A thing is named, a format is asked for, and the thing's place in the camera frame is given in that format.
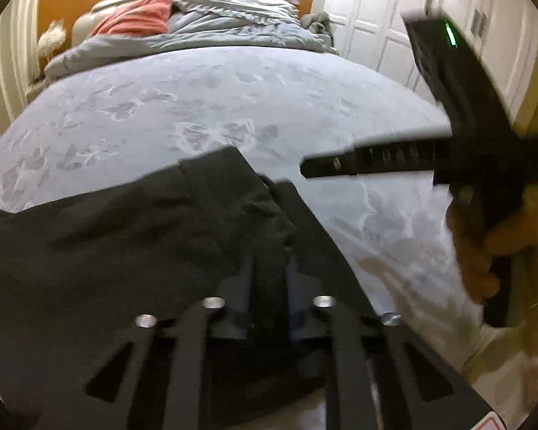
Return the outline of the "right hand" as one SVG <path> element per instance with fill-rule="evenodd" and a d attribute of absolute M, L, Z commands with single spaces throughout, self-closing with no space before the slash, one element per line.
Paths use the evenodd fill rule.
<path fill-rule="evenodd" d="M 449 206 L 446 222 L 463 287 L 476 304 L 486 304 L 500 290 L 500 277 L 492 270 L 493 259 L 527 252 L 523 348 L 529 357 L 538 358 L 538 208 L 521 210 L 485 236 L 476 235 L 469 227 L 467 207 L 458 202 Z"/>

